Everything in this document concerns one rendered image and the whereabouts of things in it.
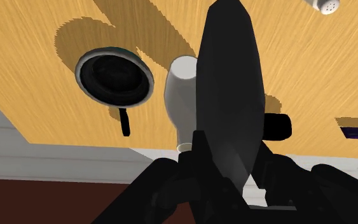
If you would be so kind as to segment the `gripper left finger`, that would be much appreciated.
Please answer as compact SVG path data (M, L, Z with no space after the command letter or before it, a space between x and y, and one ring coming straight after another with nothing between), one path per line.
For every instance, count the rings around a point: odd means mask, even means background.
M162 224L189 203L196 224L242 224L251 210L212 161L204 131L177 161L154 160L91 224Z

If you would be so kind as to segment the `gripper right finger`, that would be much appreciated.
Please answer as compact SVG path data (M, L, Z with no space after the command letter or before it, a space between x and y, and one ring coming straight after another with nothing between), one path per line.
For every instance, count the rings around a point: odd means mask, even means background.
M358 224L358 179L332 165L308 171L261 143L252 177L268 206L294 206L320 224Z

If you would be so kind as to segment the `black pointed oblong object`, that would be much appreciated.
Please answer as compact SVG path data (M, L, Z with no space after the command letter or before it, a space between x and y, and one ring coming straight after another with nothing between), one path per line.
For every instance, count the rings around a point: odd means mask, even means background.
M239 193L263 137L265 92L251 18L240 0L208 9L196 65L196 127Z

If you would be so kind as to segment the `black cylinder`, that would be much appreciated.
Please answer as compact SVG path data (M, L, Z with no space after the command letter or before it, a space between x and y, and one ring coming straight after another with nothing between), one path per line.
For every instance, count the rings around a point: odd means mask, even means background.
M283 141L292 135L292 123L287 114L265 113L263 140Z

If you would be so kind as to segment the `white bottle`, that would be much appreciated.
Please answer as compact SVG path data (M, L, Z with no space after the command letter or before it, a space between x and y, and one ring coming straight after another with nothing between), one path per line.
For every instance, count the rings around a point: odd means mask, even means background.
M165 108L176 128L180 153L191 150L196 130L196 63L197 58L189 55L174 59L165 82Z

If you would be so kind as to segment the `black mug with grey rim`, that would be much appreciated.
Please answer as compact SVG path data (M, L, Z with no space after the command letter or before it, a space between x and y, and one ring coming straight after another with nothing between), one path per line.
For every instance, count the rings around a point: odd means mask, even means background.
M128 137L127 109L144 104L154 90L154 77L145 62L124 48L96 48L79 58L74 75L87 96L118 109L122 134Z

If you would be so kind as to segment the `white shaker with holes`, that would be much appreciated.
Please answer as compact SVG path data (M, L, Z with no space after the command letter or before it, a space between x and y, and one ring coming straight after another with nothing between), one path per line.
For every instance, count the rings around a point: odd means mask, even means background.
M340 6L340 0L304 0L315 10L321 12L323 15L330 15L334 13Z

